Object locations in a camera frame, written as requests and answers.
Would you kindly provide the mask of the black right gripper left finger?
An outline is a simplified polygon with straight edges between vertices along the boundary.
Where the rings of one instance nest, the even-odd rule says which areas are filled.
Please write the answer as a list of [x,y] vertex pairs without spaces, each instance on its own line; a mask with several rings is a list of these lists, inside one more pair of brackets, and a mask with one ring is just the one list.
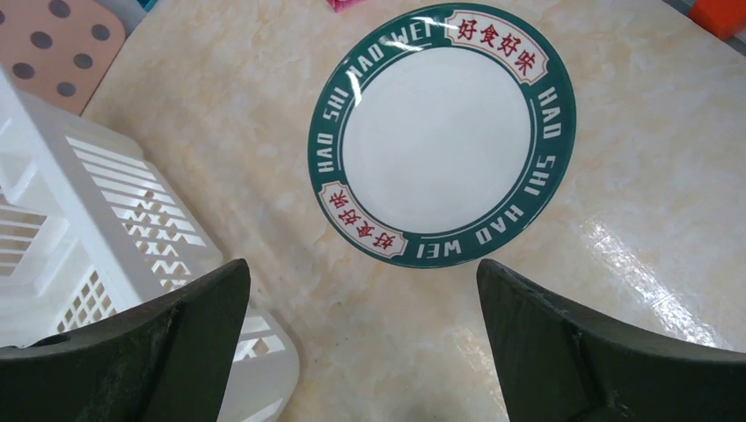
[[4,347],[2,420],[216,420],[250,286],[239,258],[95,324]]

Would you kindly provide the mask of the pink perforated board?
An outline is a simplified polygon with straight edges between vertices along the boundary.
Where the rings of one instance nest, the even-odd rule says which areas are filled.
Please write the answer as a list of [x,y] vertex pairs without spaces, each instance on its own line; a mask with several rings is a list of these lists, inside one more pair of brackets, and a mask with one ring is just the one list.
[[1,69],[20,90],[80,115],[126,39],[89,0],[1,0]]

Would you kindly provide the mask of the pink toy brick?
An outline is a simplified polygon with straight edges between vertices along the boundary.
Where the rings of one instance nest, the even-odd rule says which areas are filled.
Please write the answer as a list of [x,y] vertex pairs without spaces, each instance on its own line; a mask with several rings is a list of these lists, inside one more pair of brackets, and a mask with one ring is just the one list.
[[334,12],[342,12],[352,6],[362,3],[364,0],[327,0],[327,3]]

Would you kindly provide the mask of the white plastic dish rack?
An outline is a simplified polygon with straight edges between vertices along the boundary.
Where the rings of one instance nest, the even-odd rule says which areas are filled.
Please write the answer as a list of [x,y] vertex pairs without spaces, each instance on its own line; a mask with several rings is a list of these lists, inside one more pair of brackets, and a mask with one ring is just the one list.
[[[229,263],[139,145],[1,76],[1,351],[169,294]],[[299,358],[248,303],[218,417],[275,421]]]

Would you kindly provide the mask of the red toy block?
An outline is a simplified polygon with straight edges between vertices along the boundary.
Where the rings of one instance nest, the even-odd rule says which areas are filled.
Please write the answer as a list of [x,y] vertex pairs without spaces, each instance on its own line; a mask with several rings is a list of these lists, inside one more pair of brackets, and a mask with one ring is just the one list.
[[697,0],[688,17],[719,40],[745,29],[745,0]]

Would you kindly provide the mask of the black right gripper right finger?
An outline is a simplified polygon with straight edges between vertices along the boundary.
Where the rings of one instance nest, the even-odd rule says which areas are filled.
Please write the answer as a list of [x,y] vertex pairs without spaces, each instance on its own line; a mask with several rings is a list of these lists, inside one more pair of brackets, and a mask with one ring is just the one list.
[[491,259],[476,281],[511,420],[744,420],[743,353],[624,323]]

